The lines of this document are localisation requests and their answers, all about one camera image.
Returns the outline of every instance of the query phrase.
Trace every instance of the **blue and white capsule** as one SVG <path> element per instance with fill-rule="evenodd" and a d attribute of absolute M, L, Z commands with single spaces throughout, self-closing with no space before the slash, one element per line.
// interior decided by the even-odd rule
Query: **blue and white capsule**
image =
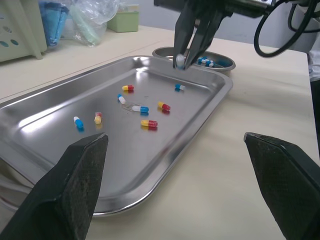
<path fill-rule="evenodd" d="M 183 86 L 183 85 L 180 85 L 180 84 L 176 84 L 175 88 L 184 91 L 186 89 L 186 86 Z"/>
<path fill-rule="evenodd" d="M 178 54 L 175 58 L 175 64 L 178 69 L 184 69 L 185 57 L 182 54 Z"/>
<path fill-rule="evenodd" d="M 147 113 L 149 108 L 147 106 L 133 106 L 132 110 L 135 112 Z"/>
<path fill-rule="evenodd" d="M 206 67 L 213 67 L 215 65 L 215 62 L 214 61 L 212 61 L 212 60 L 207 60 L 207 62 L 205 63 L 205 66 Z"/>
<path fill-rule="evenodd" d="M 74 124 L 78 129 L 83 129 L 84 128 L 84 123 L 80 120 L 79 117 L 75 116 L 73 118 Z"/>
<path fill-rule="evenodd" d="M 121 94 L 118 94 L 118 99 L 119 99 L 121 104 L 125 104 L 126 103 L 125 98 Z"/>
<path fill-rule="evenodd" d="M 198 58 L 198 64 L 205 64 L 208 60 L 206 58 L 203 57 L 199 57 Z"/>

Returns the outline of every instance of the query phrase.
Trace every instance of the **black cable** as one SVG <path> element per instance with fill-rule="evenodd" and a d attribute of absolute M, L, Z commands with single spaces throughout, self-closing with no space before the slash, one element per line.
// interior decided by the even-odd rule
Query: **black cable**
<path fill-rule="evenodd" d="M 289 16 L 288 16 L 288 28 L 291 31 L 294 31 L 294 32 L 298 31 L 296 28 L 294 28 L 292 26 L 292 18 L 294 17 L 294 13 L 295 13 L 296 7 L 297 7 L 297 4 L 292 4 L 291 10 L 290 10 L 290 13 L 289 13 Z M 318 32 L 320 32 L 320 28 L 314 29 L 314 30 L 305 30 L 305 31 L 303 31 L 304 34 L 312 34 L 312 33 L 318 33 Z"/>
<path fill-rule="evenodd" d="M 314 11 L 316 9 L 316 6 L 318 4 L 317 0 L 310 0 L 309 4 L 308 4 L 308 10 L 306 11 L 304 18 L 302 20 L 302 23 L 300 24 L 297 32 L 290 38 L 290 40 L 284 44 L 282 47 L 280 47 L 278 50 L 271 52 L 271 53 L 265 53 L 261 50 L 260 45 L 259 45 L 259 37 L 260 37 L 260 32 L 262 27 L 264 26 L 266 20 L 268 19 L 268 17 L 270 16 L 270 14 L 277 8 L 279 7 L 281 4 L 285 3 L 287 0 L 279 0 L 275 3 L 274 8 L 271 10 L 271 12 L 268 15 L 265 15 L 262 17 L 256 31 L 254 34 L 254 40 L 253 40 L 253 44 L 254 44 L 254 49 L 256 51 L 256 53 L 258 55 L 260 55 L 261 57 L 264 58 L 272 58 L 275 57 L 281 53 L 283 53 L 285 50 L 287 50 L 288 48 L 290 48 L 297 40 L 298 38 L 302 35 L 302 33 L 306 30 L 306 27 L 308 26 Z"/>

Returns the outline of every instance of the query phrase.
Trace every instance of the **white wall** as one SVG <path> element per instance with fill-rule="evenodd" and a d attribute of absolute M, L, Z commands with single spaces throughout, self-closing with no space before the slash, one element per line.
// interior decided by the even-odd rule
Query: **white wall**
<path fill-rule="evenodd" d="M 162 7 L 154 6 L 153 0 L 126 0 L 127 3 L 135 3 L 140 6 L 140 24 L 150 27 L 174 30 L 176 21 L 179 17 L 178 12 L 174 12 Z M 269 47 L 279 48 L 293 35 L 287 27 L 288 14 L 291 4 L 280 6 L 271 17 L 266 21 L 261 35 L 260 44 Z M 298 27 L 304 14 L 297 9 L 294 16 L 294 26 Z M 260 18 L 252 19 L 249 17 L 234 14 L 231 18 L 225 18 L 215 37 L 232 41 L 253 43 L 256 28 Z M 318 28 L 316 22 L 309 24 L 311 29 Z M 308 52 L 316 38 L 316 34 L 303 34 L 293 50 Z"/>

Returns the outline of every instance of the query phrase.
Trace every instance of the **white plastic basket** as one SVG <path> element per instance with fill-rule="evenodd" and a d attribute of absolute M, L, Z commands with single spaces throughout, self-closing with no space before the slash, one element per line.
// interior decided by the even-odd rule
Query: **white plastic basket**
<path fill-rule="evenodd" d="M 47 49 L 38 0 L 0 0 L 0 62 Z"/>

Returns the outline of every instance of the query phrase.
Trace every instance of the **white table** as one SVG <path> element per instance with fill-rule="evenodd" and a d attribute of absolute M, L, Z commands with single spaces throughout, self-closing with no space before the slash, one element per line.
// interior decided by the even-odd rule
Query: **white table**
<path fill-rule="evenodd" d="M 43 60 L 1 63 L 0 101 L 173 42 L 173 31 L 145 26 L 108 32 L 97 47 L 61 42 Z M 233 89 L 155 193 L 130 211 L 92 220 L 87 239 L 285 239 L 260 193 L 243 137 L 255 132 L 295 143 L 319 164 L 307 56 L 288 50 L 264 59 L 251 44 L 221 39 L 209 51 L 236 62 Z"/>

